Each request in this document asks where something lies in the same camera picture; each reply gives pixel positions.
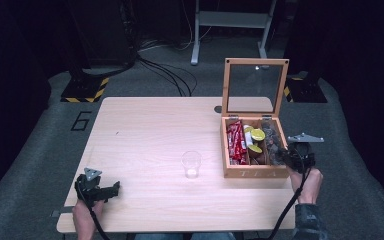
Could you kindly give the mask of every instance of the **sleeve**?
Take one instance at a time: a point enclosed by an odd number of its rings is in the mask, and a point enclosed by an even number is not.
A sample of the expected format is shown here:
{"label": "sleeve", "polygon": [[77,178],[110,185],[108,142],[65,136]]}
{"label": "sleeve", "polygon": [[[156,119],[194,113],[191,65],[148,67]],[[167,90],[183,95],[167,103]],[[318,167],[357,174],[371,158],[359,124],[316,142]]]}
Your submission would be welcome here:
{"label": "sleeve", "polygon": [[295,229],[292,240],[328,240],[326,227],[314,204],[295,206]]}

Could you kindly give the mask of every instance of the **person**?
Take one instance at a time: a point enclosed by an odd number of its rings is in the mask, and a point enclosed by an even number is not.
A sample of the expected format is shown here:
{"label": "person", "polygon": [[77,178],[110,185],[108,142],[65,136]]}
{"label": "person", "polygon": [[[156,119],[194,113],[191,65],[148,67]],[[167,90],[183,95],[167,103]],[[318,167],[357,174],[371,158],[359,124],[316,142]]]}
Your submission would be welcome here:
{"label": "person", "polygon": [[[289,175],[291,177],[292,189],[295,192],[302,181],[302,175],[293,171],[289,167]],[[293,230],[292,240],[327,240],[328,234],[326,227],[320,218],[319,208],[316,205],[320,187],[323,181],[323,174],[317,168],[312,168],[308,178],[305,181],[303,190],[298,197],[298,204],[295,206],[295,228]],[[96,202],[92,210],[95,212],[98,221],[102,217],[102,209],[104,201]],[[79,240],[90,240],[96,231],[95,223],[90,216],[90,212],[85,203],[78,200],[73,207],[73,221],[78,234]],[[181,234],[137,234],[136,240],[171,240],[182,239]],[[232,233],[194,233],[192,240],[204,239],[220,239],[234,240]]]}

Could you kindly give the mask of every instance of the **lid frame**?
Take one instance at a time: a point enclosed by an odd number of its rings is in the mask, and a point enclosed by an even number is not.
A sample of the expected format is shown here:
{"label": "lid frame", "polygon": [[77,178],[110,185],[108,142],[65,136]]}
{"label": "lid frame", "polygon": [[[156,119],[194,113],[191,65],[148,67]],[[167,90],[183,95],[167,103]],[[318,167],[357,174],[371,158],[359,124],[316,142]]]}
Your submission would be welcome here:
{"label": "lid frame", "polygon": [[[278,79],[278,91],[276,92],[275,102],[272,112],[241,112],[228,111],[229,106],[229,85],[230,72],[232,65],[254,65],[254,66],[280,66],[280,74]],[[223,82],[223,101],[222,101],[222,117],[238,116],[238,117],[262,117],[270,115],[273,118],[279,117],[280,105],[282,103],[283,90],[285,88],[286,76],[288,74],[289,59],[262,59],[262,58],[226,58],[224,65],[224,82]]]}

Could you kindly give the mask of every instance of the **white metal stand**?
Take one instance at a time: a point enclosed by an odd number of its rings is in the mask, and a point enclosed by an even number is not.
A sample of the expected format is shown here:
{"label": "white metal stand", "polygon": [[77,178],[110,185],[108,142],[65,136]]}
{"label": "white metal stand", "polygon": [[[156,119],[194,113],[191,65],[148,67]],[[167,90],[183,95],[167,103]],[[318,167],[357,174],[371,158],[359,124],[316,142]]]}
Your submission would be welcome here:
{"label": "white metal stand", "polygon": [[218,26],[218,27],[243,27],[243,28],[261,28],[264,29],[263,37],[258,42],[258,50],[261,58],[267,58],[265,46],[269,34],[270,25],[273,18],[276,0],[272,0],[268,13],[236,13],[236,12],[213,12],[200,11],[199,0],[196,0],[195,10],[195,42],[192,51],[192,65],[198,64],[199,56],[199,28],[200,26]]}

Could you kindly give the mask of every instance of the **box lid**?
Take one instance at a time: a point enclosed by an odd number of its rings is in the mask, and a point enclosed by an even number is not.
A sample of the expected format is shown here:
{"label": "box lid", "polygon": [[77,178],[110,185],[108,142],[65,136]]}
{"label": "box lid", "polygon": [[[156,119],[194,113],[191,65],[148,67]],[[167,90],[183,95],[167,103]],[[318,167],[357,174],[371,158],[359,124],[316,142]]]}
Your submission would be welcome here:
{"label": "box lid", "polygon": [[[223,117],[278,117],[289,59],[226,58]],[[241,104],[255,99],[252,106]]]}

